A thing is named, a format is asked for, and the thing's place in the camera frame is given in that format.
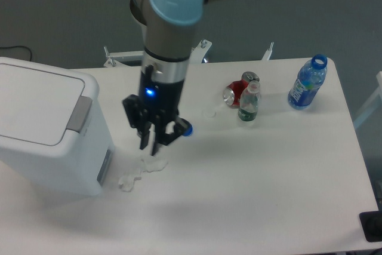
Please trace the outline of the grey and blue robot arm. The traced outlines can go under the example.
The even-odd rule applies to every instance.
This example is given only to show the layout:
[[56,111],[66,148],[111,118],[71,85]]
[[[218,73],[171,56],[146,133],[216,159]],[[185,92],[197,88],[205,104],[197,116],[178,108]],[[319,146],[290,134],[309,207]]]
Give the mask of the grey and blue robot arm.
[[122,104],[141,149],[152,142],[157,153],[190,128],[178,104],[196,28],[204,6],[213,1],[219,0],[130,0],[131,14],[143,27],[144,52],[138,94]]

